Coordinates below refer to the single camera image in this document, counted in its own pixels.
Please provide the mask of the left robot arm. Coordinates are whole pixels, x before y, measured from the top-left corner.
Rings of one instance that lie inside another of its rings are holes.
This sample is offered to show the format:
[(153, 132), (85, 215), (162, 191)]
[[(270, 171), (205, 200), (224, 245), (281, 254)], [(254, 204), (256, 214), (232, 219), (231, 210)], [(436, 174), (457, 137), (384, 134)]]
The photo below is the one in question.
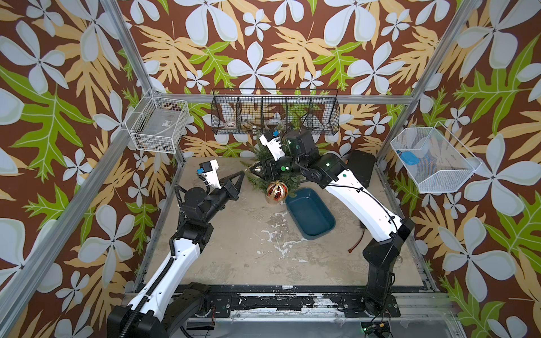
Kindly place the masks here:
[(205, 284), (190, 283), (180, 296), (174, 294), (210, 241), (211, 219), (228, 201), (238, 200), (245, 172), (218, 179), (205, 163), (197, 174), (204, 187), (174, 187), (180, 213), (177, 230), (168, 241), (169, 253), (129, 304), (113, 309), (107, 319), (108, 337), (172, 337), (176, 332), (189, 337), (187, 321), (211, 312), (210, 288)]

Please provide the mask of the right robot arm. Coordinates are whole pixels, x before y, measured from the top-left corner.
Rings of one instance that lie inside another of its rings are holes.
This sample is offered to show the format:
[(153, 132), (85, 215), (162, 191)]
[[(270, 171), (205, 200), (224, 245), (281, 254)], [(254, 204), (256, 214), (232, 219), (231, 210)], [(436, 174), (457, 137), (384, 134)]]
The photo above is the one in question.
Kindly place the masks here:
[(383, 314), (390, 301), (394, 265), (414, 222), (386, 208), (339, 156), (320, 154), (308, 130), (291, 130), (284, 137), (277, 130), (265, 131), (259, 142), (271, 155), (254, 164), (252, 174), (276, 181), (285, 174), (299, 173), (338, 198), (370, 232), (372, 240), (363, 250), (369, 264), (364, 306), (371, 315)]

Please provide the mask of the red gold striped ornament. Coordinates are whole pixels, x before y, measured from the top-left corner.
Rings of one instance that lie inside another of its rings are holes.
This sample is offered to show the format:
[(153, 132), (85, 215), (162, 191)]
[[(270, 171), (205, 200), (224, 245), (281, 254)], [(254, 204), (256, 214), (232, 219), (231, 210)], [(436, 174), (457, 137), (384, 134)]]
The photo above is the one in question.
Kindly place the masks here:
[(269, 204), (280, 204), (280, 202), (283, 201), (287, 195), (288, 187), (280, 180), (272, 182), (266, 188), (266, 201)]

